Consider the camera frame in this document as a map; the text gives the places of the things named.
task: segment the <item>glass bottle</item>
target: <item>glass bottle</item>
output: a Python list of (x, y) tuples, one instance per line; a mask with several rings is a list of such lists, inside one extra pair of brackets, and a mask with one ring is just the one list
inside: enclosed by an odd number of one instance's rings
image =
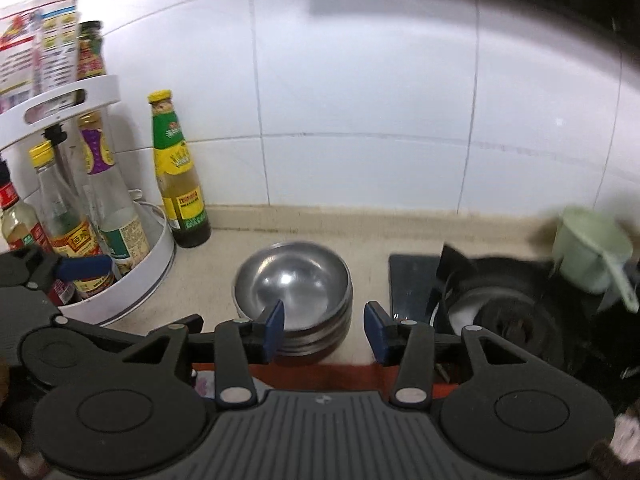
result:
[[(31, 244), (38, 244), (52, 253), (53, 248), (44, 234), (35, 209), (23, 202), (11, 182), (9, 167), (0, 158), (0, 206), (2, 207), (2, 236), (13, 251)], [(55, 280), (47, 296), (55, 306), (72, 302), (76, 288), (73, 283)]]
[(198, 173), (171, 102), (170, 90), (149, 94), (154, 164), (164, 211), (180, 247), (196, 247), (211, 235)]
[(102, 59), (102, 22), (80, 23), (78, 35), (78, 81), (107, 73)]
[[(49, 235), (53, 250), (70, 257), (102, 254), (98, 238), (80, 209), (78, 199), (63, 180), (50, 140), (29, 150), (31, 162), (38, 173), (42, 196), (42, 223)], [(74, 284), (81, 299), (86, 299), (113, 284), (112, 272), (90, 280), (76, 280)]]
[(84, 161), (94, 197), (98, 229), (124, 276), (149, 254), (149, 242), (122, 175), (104, 139), (98, 112), (79, 118)]

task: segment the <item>screw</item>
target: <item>screw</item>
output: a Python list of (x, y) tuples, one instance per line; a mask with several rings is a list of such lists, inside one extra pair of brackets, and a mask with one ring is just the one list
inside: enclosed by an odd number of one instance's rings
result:
[(229, 404), (240, 404), (251, 399), (251, 392), (242, 386), (231, 386), (220, 392), (220, 399)]
[(396, 399), (403, 404), (418, 404), (427, 398), (427, 392), (420, 388), (401, 388), (396, 391)]

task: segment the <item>oil bottle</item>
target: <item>oil bottle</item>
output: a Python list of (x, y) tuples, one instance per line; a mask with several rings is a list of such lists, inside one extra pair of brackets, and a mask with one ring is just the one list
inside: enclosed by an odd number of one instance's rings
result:
[(164, 209), (180, 247), (196, 247), (211, 235), (198, 173), (184, 141), (170, 90), (149, 94), (156, 179)]
[[(31, 163), (38, 173), (42, 194), (42, 223), (49, 235), (53, 250), (69, 256), (93, 256), (102, 254), (94, 228), (80, 209), (78, 199), (63, 180), (54, 158), (51, 141), (29, 150)], [(115, 280), (112, 272), (90, 280), (76, 280), (80, 298), (85, 300), (111, 286)]]
[[(53, 252), (35, 209), (23, 202), (15, 192), (9, 167), (6, 161), (1, 158), (0, 207), (2, 207), (2, 236), (12, 251), (31, 244), (38, 244), (45, 251)], [(75, 294), (76, 288), (73, 283), (54, 280), (47, 296), (55, 306), (63, 306), (71, 303)]]

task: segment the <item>yellow bottle cap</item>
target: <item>yellow bottle cap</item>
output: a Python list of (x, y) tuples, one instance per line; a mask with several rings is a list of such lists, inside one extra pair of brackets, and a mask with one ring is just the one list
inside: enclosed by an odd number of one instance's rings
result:
[(51, 147), (51, 141), (45, 140), (43, 143), (34, 146), (29, 150), (29, 156), (31, 157), (31, 163), (34, 168), (44, 166), (53, 158), (53, 148)]
[(151, 92), (147, 99), (149, 99), (149, 103), (157, 103), (163, 99), (171, 99), (171, 90), (156, 90), (155, 92)]

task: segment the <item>soy sauce bottle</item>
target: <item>soy sauce bottle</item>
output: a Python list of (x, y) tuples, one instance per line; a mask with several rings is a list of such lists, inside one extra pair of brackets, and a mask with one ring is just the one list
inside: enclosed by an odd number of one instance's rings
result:
[(184, 141), (170, 90), (148, 96), (154, 133), (156, 180), (164, 212), (180, 247), (197, 247), (211, 236), (198, 173)]

